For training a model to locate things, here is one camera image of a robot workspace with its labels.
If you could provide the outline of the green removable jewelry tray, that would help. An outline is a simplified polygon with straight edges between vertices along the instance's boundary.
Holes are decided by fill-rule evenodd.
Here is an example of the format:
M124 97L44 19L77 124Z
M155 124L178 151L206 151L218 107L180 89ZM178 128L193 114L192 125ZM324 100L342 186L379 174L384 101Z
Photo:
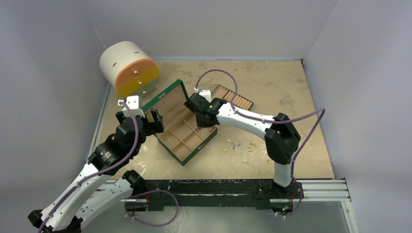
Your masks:
M227 102L230 102L232 98L234 97L234 95L235 95L235 91L230 90L220 84L211 92L212 99L220 98L220 99L226 100ZM239 107L244 110L250 110L252 106L254 105L254 103L251 100L239 94L235 96L233 100L233 104L236 107Z

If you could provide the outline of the green jewelry box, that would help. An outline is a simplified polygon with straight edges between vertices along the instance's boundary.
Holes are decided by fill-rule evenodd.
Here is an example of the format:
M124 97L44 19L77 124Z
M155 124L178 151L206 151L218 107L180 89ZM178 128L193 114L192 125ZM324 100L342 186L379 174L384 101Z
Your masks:
M184 103L188 94L178 79L146 103L142 110L157 108L163 118L164 132L155 134L160 145L185 166L218 133L216 127L198 128L195 114Z

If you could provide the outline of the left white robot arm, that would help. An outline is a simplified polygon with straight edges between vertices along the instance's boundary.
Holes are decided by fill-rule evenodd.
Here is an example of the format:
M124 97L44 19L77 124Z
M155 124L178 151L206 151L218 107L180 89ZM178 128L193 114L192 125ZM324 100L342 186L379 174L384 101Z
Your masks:
M129 163L148 136L164 132L163 119L156 108L150 122L139 108L124 106L117 112L119 125L115 133L99 144L67 189L42 210L33 210L28 219L40 233L79 233L96 216L115 202L131 196L138 199L145 192L144 179L135 171L99 195L92 194L117 171Z

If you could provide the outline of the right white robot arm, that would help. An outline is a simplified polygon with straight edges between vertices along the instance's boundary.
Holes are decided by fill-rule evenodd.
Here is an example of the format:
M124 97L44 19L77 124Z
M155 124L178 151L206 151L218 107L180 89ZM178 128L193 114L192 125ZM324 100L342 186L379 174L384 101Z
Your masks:
M185 106L195 114L198 128L228 125L264 140L267 154L274 162L274 194L283 198L291 193L292 159L301 137L287 115L260 115L220 98L208 101L198 93L192 94Z

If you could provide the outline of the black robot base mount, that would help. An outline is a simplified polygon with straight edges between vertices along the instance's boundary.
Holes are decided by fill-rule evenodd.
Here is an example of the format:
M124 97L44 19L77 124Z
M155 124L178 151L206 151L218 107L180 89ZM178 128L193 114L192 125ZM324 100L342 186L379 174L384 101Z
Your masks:
M301 183L284 188L272 179L246 180L146 180L136 171L123 174L132 196L148 211L165 207L251 207L276 214L291 213L304 197Z

